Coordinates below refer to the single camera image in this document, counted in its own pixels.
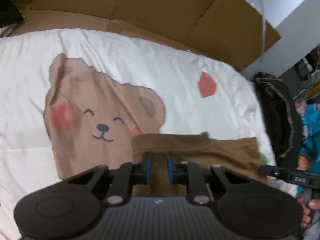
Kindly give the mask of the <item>person right hand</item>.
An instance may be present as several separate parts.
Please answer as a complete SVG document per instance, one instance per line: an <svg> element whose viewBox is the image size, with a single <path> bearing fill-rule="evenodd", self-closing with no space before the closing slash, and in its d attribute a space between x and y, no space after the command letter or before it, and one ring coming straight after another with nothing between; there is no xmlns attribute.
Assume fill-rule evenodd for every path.
<svg viewBox="0 0 320 240"><path fill-rule="evenodd" d="M307 157L300 155L298 159L298 170L301 171L307 171L310 167L310 161ZM311 211L319 211L319 199L312 199L308 202L308 204L305 204L304 200L304 194L298 195L298 201L300 202L302 209L303 209L303 219L300 224L301 227L306 227L311 222Z"/></svg>

